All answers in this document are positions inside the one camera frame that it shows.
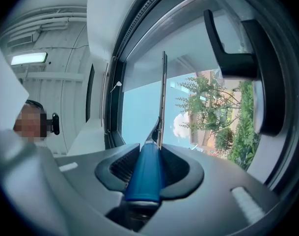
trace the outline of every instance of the blue cylindrical object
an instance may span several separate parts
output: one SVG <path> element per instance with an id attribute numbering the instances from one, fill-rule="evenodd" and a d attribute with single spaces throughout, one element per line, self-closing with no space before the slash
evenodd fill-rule
<path id="1" fill-rule="evenodd" d="M 140 151 L 125 191 L 125 200 L 159 203 L 162 188 L 164 188 L 164 173 L 161 151 L 156 143 L 147 143 Z"/>

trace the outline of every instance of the green foliage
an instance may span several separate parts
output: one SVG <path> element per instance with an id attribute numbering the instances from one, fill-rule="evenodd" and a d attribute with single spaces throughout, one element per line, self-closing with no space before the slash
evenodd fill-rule
<path id="1" fill-rule="evenodd" d="M 254 132 L 252 83 L 240 82 L 240 91 L 242 94 L 240 120 L 228 159 L 246 169 L 255 155 L 259 135 Z"/>
<path id="2" fill-rule="evenodd" d="M 229 126 L 234 120 L 227 121 L 227 113 L 232 109 L 239 109 L 240 102 L 233 95 L 221 87 L 214 77 L 210 81 L 202 77 L 186 78 L 186 82 L 179 83 L 180 86 L 189 89 L 192 94 L 188 98 L 176 98 L 182 101 L 176 106 L 182 108 L 182 112 L 194 115 L 195 120 L 186 122 L 182 126 L 191 130 L 212 130 L 217 132 Z"/>
<path id="3" fill-rule="evenodd" d="M 233 144 L 233 132 L 231 128 L 223 128 L 215 135 L 216 149 L 229 151 Z"/>

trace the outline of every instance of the glass pane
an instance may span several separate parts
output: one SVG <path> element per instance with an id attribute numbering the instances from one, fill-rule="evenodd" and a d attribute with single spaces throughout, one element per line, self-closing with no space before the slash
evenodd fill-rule
<path id="1" fill-rule="evenodd" d="M 227 53 L 251 52 L 240 20 L 220 0 L 187 0 L 159 20 L 127 59 L 122 137 L 144 144 L 159 113 L 162 51 L 168 55 L 163 143 L 250 164 L 259 136 L 253 129 L 251 82 L 224 80 L 209 42 L 203 11 L 212 10 Z"/>

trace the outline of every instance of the metal rod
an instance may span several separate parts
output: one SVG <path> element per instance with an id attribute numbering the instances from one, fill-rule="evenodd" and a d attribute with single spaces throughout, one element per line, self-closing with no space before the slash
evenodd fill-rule
<path id="1" fill-rule="evenodd" d="M 164 128 L 164 111 L 165 111 L 165 92 L 166 92 L 166 84 L 167 84 L 167 63 L 168 63 L 168 56 L 163 51 L 163 74 L 161 79 L 161 94 L 160 94 L 160 108 L 159 108 L 159 119 L 160 125 L 158 129 L 158 139 L 157 145 L 161 148 L 163 144 L 163 128 Z"/>

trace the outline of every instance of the sky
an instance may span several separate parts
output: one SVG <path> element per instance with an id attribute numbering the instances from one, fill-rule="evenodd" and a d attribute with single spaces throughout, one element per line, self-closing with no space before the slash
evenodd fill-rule
<path id="1" fill-rule="evenodd" d="M 184 82 L 185 78 L 194 77 L 186 74 L 167 79 L 165 100 L 165 124 L 163 143 L 192 148 L 190 144 L 190 131 L 180 126 L 189 121 L 188 113 L 181 113 L 182 109 L 175 106 L 181 103 L 177 97 L 189 95 L 178 89 L 172 88 L 170 83 Z M 161 81 L 148 84 L 124 93 L 122 113 L 122 137 L 127 144 L 144 144 L 150 131 L 159 116 Z"/>

